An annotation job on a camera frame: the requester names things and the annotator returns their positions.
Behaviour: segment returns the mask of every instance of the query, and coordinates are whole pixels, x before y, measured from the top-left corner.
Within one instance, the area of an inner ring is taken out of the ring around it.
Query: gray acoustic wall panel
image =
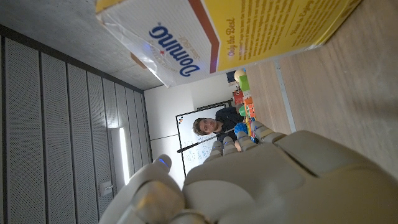
[[[126,89],[127,110],[129,113],[130,135],[132,157],[134,159],[134,170],[137,172],[142,168],[141,147],[139,142],[139,128],[137,123],[136,104],[134,102],[134,91]]]
[[[139,141],[141,145],[142,161],[144,165],[149,163],[148,145],[147,145],[147,131],[145,129],[146,121],[144,117],[144,107],[142,105],[142,94],[134,92],[136,98],[137,120],[139,130]]]
[[[93,135],[96,185],[97,192],[100,192],[101,183],[111,180],[102,78],[92,73],[87,73],[87,83],[90,99],[91,132]],[[100,216],[105,212],[105,209],[111,203],[112,199],[112,194],[104,196],[100,196],[100,194],[98,194],[98,208]]]
[[[118,109],[116,107],[116,92],[113,82],[106,80],[104,78],[102,79],[102,81],[103,81],[103,91],[104,91],[106,125],[108,127],[108,147],[109,147],[109,156],[111,161],[113,194],[116,195],[116,193],[118,192],[118,188],[116,184],[116,173],[114,169],[112,134],[111,134],[113,128],[119,127]]]
[[[45,223],[39,53],[6,39],[9,223]]]
[[[134,171],[135,164],[132,158],[131,135],[130,135],[129,114],[127,111],[126,90],[123,86],[119,84],[115,84],[115,87],[116,87],[116,102],[118,106],[119,127],[124,128],[124,135],[126,137],[127,161],[129,163],[129,172],[131,177],[135,173]]]
[[[41,57],[49,223],[75,223],[66,65]]]
[[[2,45],[1,44],[0,44],[0,68],[2,68]],[[2,69],[0,69],[0,105],[2,105],[2,84],[1,83],[2,83]],[[2,118],[2,109],[0,110],[0,118]],[[3,125],[2,119],[1,119],[0,123],[1,123],[0,144],[2,146],[2,125]],[[1,148],[1,150],[0,150],[0,181],[1,181],[1,184],[0,184],[0,223],[3,223],[3,220],[4,220],[4,213],[3,213],[3,206],[2,206],[2,203],[3,203],[3,200],[2,200],[2,198],[3,198],[2,172],[3,172],[3,170],[2,170],[2,148]]]
[[[144,119],[145,119],[145,134],[147,138],[147,146],[148,146],[148,159],[149,163],[152,163],[154,158],[152,157],[152,151],[150,149],[150,136],[149,136],[149,128],[148,128],[148,117],[147,117],[147,109],[145,104],[145,94],[142,94],[142,109],[144,110]]]
[[[68,64],[68,82],[78,223],[97,223],[86,72]]]

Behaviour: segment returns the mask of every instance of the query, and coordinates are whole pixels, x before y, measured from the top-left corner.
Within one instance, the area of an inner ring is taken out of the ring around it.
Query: stick
[[[235,129],[235,128],[232,128],[232,129],[230,129],[230,130],[224,132],[224,134],[226,134],[226,133],[228,133],[228,132],[230,132],[230,131],[232,131],[232,130],[234,130],[234,129]],[[178,152],[178,153],[181,153],[181,152],[183,152],[183,151],[186,151],[186,150],[188,150],[188,149],[190,149],[190,148],[192,148],[192,147],[195,147],[195,146],[197,146],[197,145],[199,145],[199,144],[201,144],[201,143],[207,142],[207,141],[209,141],[210,139],[213,139],[213,138],[216,138],[216,137],[217,137],[217,135],[216,135],[216,136],[213,136],[213,137],[211,137],[211,138],[209,138],[209,139],[206,139],[206,140],[203,140],[203,141],[200,141],[200,142],[196,142],[195,144],[192,144],[192,145],[190,145],[190,146],[187,146],[187,147],[184,147],[184,148],[182,148],[182,149],[177,150],[177,152]]]

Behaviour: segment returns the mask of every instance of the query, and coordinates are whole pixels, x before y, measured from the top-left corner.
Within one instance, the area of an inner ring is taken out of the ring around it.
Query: orange object
[[[256,117],[256,113],[254,112],[254,105],[251,103],[246,106],[246,114],[249,118],[254,118]]]
[[[243,100],[244,101],[244,105],[246,106],[246,105],[249,105],[249,104],[251,104],[251,103],[253,103],[253,99],[251,98],[251,97],[249,97],[249,98],[247,98],[247,99],[245,99],[245,100]]]

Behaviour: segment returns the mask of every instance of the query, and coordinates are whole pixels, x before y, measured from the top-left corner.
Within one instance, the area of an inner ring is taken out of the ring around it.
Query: wooden table
[[[364,0],[323,47],[247,68],[259,120],[326,136],[398,178],[397,27],[398,1]]]

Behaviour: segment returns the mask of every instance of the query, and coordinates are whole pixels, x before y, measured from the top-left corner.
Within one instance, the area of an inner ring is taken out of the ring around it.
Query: dark shirt
[[[216,120],[221,121],[223,123],[223,125],[221,127],[221,131],[218,133],[215,133],[215,134],[217,134],[217,140],[223,142],[224,138],[226,136],[229,136],[229,137],[231,137],[232,140],[236,141],[237,137],[234,133],[234,130],[232,130],[226,134],[224,133],[225,131],[235,128],[235,126],[238,123],[243,122],[243,117],[236,112],[236,108],[232,106],[232,107],[224,108],[224,109],[217,111]]]

